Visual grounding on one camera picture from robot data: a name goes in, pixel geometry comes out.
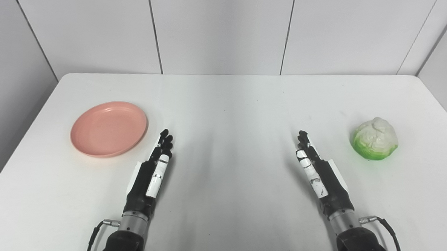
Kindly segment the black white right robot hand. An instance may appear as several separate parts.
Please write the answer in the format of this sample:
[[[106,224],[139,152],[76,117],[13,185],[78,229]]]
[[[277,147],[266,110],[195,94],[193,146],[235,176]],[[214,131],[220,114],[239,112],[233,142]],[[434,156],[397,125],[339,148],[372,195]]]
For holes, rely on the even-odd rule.
[[[296,158],[319,199],[323,214],[330,221],[348,210],[353,211],[354,205],[337,174],[337,167],[321,158],[306,131],[300,130],[297,139]]]

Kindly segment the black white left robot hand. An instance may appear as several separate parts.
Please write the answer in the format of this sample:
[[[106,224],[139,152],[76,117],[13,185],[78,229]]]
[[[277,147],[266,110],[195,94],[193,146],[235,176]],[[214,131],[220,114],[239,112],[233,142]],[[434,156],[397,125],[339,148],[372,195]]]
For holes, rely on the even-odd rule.
[[[168,168],[168,163],[173,156],[173,135],[168,129],[164,129],[158,138],[148,160],[139,168],[138,175],[133,186],[127,194],[123,214],[139,213],[150,218],[154,214],[159,190]]]

